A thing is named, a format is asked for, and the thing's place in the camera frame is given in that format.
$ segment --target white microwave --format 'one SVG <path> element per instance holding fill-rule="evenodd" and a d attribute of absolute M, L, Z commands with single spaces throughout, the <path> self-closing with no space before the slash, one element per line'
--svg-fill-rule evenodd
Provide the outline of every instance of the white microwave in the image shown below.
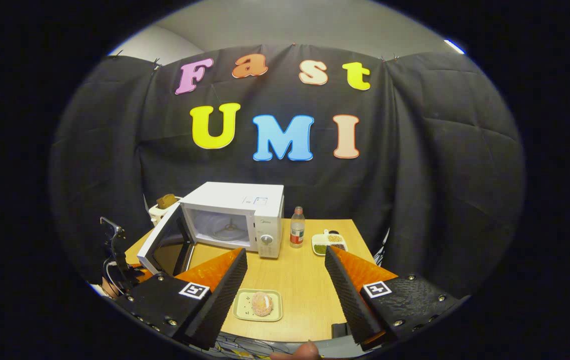
<path fill-rule="evenodd" d="M 194 242 L 277 258 L 283 185 L 206 182 L 180 200 Z"/>

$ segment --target ceiling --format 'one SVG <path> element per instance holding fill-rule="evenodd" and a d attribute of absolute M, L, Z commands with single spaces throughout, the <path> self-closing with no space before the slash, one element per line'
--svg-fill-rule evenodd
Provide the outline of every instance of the ceiling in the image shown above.
<path fill-rule="evenodd" d="M 201 50 L 312 44 L 372 57 L 453 52 L 420 23 L 370 0 L 203 0 L 156 23 Z"/>

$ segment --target wooden table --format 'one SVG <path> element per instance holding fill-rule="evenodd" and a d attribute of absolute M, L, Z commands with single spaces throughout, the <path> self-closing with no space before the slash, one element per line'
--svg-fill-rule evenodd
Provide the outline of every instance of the wooden table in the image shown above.
<path fill-rule="evenodd" d="M 238 319 L 231 308 L 222 331 L 240 337 L 274 342 L 306 342 L 331 339 L 331 324 L 346 322 L 340 302 L 324 267 L 324 256 L 312 251 L 312 235 L 325 229 L 338 231 L 349 252 L 374 262 L 365 241 L 351 219 L 307 219 L 305 241 L 301 248 L 289 246 L 290 219 L 283 219 L 283 234 L 278 259 L 263 259 L 256 252 L 247 252 L 247 273 L 242 288 L 276 290 L 283 302 L 279 321 L 248 321 Z M 138 264 L 136 254 L 149 234 L 126 251 L 127 262 Z M 194 247 L 189 266 L 195 267 L 229 251 L 208 244 Z"/>

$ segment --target blue letter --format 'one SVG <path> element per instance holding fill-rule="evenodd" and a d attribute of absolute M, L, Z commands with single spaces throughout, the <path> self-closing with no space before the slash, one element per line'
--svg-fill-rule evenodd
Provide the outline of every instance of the blue letter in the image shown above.
<path fill-rule="evenodd" d="M 266 162 L 273 158 L 269 144 L 278 159 L 285 156 L 289 144 L 292 144 L 291 151 L 287 155 L 290 160 L 306 162 L 314 157 L 309 151 L 309 129 L 314 123 L 313 117 L 294 116 L 285 132 L 271 115 L 258 115 L 253 118 L 253 123 L 258 127 L 258 151 L 253 155 L 253 159 L 257 162 Z"/>

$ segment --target microwave control knob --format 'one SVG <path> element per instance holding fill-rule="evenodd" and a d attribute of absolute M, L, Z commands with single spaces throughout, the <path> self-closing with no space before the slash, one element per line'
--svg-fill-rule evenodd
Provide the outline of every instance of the microwave control knob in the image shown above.
<path fill-rule="evenodd" d="M 274 241 L 274 239 L 270 235 L 262 235 L 260 237 L 260 241 L 262 241 L 264 244 L 268 245 L 268 244 L 271 244 L 271 242 Z"/>

